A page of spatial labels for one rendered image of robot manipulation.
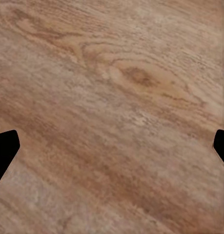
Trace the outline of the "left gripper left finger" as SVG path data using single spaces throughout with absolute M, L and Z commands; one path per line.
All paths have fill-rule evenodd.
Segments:
M 0 180 L 20 149 L 20 141 L 16 130 L 0 134 Z

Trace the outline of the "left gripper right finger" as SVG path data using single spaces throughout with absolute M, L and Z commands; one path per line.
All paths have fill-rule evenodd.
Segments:
M 219 129 L 216 132 L 213 146 L 216 152 L 220 155 L 220 157 L 224 161 L 224 130 Z

